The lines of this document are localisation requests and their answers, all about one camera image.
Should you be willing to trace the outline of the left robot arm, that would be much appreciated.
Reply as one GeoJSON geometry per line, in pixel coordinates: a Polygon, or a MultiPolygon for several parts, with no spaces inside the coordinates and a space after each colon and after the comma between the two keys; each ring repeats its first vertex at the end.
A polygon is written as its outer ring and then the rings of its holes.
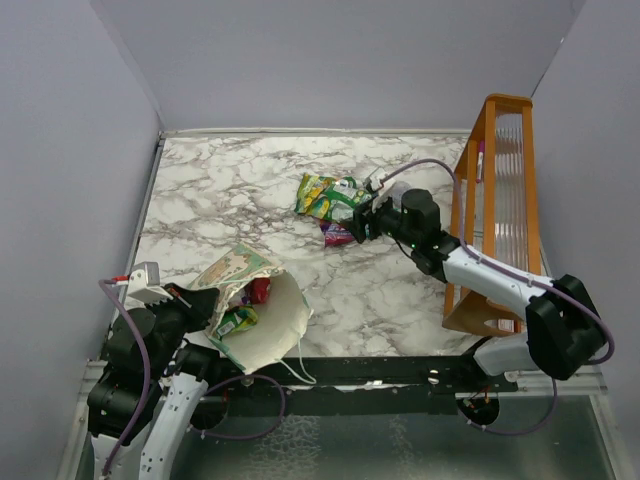
{"type": "Polygon", "coordinates": [[[208,326],[220,291],[169,283],[159,303],[128,310],[115,284],[99,283],[119,315],[87,399],[94,476],[167,479],[200,399],[220,385],[219,353],[185,338],[208,326]]]}

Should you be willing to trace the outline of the green white snack packet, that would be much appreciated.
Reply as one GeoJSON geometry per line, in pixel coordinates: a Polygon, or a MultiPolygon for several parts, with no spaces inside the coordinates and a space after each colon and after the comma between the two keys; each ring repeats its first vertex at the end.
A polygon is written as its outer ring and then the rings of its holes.
{"type": "Polygon", "coordinates": [[[370,200],[372,194],[358,186],[352,177],[334,180],[312,201],[309,214],[334,224],[350,221],[357,206],[370,200]]]}

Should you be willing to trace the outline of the green paper gift bag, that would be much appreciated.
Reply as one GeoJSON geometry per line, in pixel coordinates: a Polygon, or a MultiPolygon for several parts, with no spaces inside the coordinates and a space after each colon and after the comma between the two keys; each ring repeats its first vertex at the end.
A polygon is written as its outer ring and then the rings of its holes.
{"type": "Polygon", "coordinates": [[[298,346],[313,313],[294,277],[281,262],[238,244],[190,282],[188,288],[216,287],[220,297],[209,325],[191,336],[231,360],[244,374],[280,363],[298,346]],[[245,287],[255,278],[269,277],[271,290],[265,304],[252,305],[245,287]],[[259,320],[252,329],[218,339],[215,328],[227,310],[252,306],[259,320]]]}

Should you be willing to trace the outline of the green yellow snack packet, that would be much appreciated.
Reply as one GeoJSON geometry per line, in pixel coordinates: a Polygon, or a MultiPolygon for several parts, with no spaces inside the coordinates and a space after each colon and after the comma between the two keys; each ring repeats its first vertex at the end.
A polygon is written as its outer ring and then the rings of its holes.
{"type": "Polygon", "coordinates": [[[335,181],[334,177],[305,173],[296,193],[294,211],[297,214],[307,214],[316,198],[335,181]]]}

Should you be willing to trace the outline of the purple snack packet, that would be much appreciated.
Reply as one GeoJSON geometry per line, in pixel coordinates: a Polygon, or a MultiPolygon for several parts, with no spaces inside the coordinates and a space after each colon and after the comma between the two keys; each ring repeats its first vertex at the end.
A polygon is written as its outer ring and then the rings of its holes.
{"type": "Polygon", "coordinates": [[[355,241],[351,232],[339,224],[320,220],[319,227],[323,233],[326,248],[342,246],[355,241]]]}

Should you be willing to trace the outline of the red snack packet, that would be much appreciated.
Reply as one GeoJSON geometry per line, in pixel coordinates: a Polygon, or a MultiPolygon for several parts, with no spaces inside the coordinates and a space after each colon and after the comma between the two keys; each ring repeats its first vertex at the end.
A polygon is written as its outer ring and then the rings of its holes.
{"type": "Polygon", "coordinates": [[[265,304],[270,296],[271,279],[269,277],[258,277],[253,279],[246,287],[245,291],[252,305],[265,304]]]}

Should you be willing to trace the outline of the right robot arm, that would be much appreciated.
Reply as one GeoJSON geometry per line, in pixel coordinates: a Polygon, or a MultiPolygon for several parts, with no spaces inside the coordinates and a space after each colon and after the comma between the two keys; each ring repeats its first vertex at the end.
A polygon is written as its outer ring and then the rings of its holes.
{"type": "Polygon", "coordinates": [[[469,390],[481,391],[495,376],[517,370],[567,380],[606,343],[580,280],[554,280],[482,256],[442,229],[439,206],[427,190],[406,191],[399,209],[391,199],[369,199],[355,208],[348,228],[358,242],[390,237],[410,248],[424,274],[485,296],[525,321],[525,332],[487,339],[460,365],[459,378],[469,390]]]}

